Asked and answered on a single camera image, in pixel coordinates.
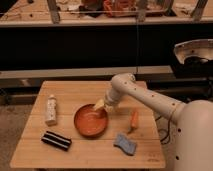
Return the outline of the yellowish translucent gripper finger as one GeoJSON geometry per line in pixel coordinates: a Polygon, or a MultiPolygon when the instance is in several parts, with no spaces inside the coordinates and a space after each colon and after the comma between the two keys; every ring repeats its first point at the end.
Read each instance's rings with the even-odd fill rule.
{"type": "Polygon", "coordinates": [[[105,101],[103,99],[99,99],[96,104],[93,106],[93,109],[95,111],[99,109],[103,109],[106,106],[105,101]]]}

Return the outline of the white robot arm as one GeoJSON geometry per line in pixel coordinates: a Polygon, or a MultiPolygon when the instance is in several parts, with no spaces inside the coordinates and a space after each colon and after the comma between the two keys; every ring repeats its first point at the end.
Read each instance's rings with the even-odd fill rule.
{"type": "Polygon", "coordinates": [[[173,171],[213,171],[213,102],[184,103],[137,85],[131,73],[113,76],[110,84],[95,110],[119,104],[124,95],[135,98],[177,126],[173,171]]]}

